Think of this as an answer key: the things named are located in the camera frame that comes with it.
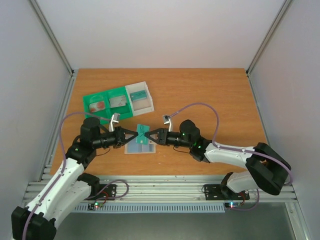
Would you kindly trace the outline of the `teal VIP card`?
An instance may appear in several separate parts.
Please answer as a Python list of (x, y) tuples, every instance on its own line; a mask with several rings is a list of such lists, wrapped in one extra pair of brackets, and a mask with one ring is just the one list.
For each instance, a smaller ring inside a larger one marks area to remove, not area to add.
[(131, 92), (129, 95), (132, 102), (144, 100), (148, 97), (147, 92), (145, 90)]
[(148, 145), (149, 140), (147, 137), (145, 137), (145, 133), (149, 132), (150, 127), (148, 125), (144, 124), (137, 124), (136, 131), (138, 133), (138, 136), (135, 139), (135, 142), (140, 145)]

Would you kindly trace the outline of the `white card holder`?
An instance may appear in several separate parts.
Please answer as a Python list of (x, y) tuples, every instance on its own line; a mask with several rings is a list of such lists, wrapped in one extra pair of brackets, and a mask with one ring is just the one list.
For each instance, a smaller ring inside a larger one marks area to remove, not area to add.
[(134, 154), (155, 154), (156, 145), (153, 143), (140, 144), (135, 141), (130, 141), (124, 146), (124, 153), (126, 155)]

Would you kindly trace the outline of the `white cherry-blossom card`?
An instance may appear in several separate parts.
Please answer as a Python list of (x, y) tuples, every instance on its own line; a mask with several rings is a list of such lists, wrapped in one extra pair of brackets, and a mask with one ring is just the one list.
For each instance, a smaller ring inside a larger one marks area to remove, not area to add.
[(122, 106), (125, 106), (127, 104), (127, 99), (126, 97), (121, 97), (117, 100), (117, 104), (116, 106), (117, 107), (122, 107)]

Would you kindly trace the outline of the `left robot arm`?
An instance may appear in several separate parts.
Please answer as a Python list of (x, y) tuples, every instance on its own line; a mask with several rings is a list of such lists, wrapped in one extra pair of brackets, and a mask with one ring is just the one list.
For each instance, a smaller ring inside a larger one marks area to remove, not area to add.
[(16, 207), (11, 214), (14, 240), (53, 240), (65, 218), (83, 200), (96, 199), (101, 193), (100, 179), (85, 169), (97, 156), (98, 149), (120, 148), (139, 134), (115, 126), (114, 114), (109, 128), (98, 117), (88, 117), (80, 127), (80, 134), (63, 153), (56, 173), (41, 192), (25, 207)]

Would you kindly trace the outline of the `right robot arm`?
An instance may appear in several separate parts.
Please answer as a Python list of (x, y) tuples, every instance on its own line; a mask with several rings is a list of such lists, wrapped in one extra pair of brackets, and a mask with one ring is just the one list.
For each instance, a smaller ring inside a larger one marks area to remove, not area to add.
[(278, 196), (289, 177), (291, 166), (269, 145), (238, 147), (213, 143), (201, 136), (200, 129), (189, 119), (183, 121), (179, 131), (158, 128), (146, 132), (145, 137), (162, 146), (184, 147), (198, 162), (223, 163), (244, 169), (229, 172), (220, 183), (221, 194), (232, 198), (251, 189), (261, 189)]

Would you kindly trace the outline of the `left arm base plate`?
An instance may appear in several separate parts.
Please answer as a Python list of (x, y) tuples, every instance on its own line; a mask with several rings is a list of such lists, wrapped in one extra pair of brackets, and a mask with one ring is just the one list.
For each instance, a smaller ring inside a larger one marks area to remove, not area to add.
[(98, 200), (98, 199), (105, 199), (105, 198), (113, 198), (116, 196), (117, 193), (117, 185), (116, 184), (100, 184), (98, 191), (98, 195), (91, 195), (87, 197), (85, 200)]

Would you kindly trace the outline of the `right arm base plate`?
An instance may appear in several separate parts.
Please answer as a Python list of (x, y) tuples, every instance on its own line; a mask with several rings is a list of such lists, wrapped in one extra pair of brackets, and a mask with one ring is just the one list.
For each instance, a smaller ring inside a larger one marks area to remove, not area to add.
[(246, 201), (250, 199), (249, 193), (246, 193), (245, 191), (236, 193), (220, 184), (205, 184), (202, 186), (201, 192), (204, 194), (207, 201)]

